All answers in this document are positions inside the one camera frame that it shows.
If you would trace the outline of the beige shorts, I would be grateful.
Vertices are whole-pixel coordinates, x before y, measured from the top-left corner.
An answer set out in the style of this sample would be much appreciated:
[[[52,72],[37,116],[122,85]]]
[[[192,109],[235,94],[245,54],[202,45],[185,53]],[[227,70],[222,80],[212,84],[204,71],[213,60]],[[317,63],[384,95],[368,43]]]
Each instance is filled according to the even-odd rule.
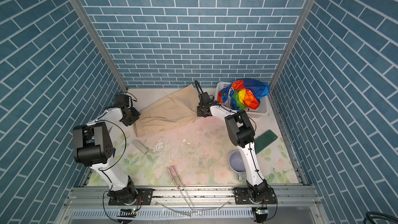
[[[134,132],[140,138],[195,122],[198,104],[197,90],[189,85],[143,109]]]

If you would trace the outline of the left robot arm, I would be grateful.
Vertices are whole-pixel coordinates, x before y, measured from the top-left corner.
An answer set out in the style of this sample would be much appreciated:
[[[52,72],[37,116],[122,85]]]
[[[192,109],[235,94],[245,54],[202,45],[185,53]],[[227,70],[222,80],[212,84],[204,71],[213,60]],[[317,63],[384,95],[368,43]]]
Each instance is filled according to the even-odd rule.
[[[138,191],[132,179],[121,171],[115,159],[113,141],[122,138],[127,148],[126,131],[140,117],[134,108],[137,98],[128,92],[115,95],[115,102],[94,120],[73,127],[73,156],[77,163],[97,172],[108,184],[108,196],[119,205],[132,205]]]

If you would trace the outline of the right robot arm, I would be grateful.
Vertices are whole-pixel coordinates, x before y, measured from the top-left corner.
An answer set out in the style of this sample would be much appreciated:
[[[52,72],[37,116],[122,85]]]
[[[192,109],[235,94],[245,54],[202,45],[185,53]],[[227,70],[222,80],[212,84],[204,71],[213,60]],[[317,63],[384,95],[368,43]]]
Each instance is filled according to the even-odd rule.
[[[254,202],[260,201],[268,193],[268,183],[260,170],[255,152],[255,130],[244,110],[228,110],[211,98],[207,92],[197,88],[199,105],[197,116],[218,117],[226,122],[232,144],[238,147],[247,174],[248,194]]]

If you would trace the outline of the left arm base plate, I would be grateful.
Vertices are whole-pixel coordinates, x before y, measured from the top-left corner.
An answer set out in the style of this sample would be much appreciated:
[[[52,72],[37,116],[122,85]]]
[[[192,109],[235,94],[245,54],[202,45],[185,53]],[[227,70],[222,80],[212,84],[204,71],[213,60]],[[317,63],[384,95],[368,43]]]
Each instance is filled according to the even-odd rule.
[[[152,188],[139,188],[135,191],[128,190],[109,191],[109,205],[129,206],[129,205],[150,205],[154,190]]]

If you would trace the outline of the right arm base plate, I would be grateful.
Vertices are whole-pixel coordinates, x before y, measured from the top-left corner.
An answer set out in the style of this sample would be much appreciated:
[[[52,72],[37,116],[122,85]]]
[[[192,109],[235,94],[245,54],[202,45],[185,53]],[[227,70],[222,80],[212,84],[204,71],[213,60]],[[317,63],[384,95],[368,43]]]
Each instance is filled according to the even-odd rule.
[[[248,188],[248,187],[235,187],[232,189],[235,204],[276,204],[277,197],[274,189],[267,186],[265,189]]]

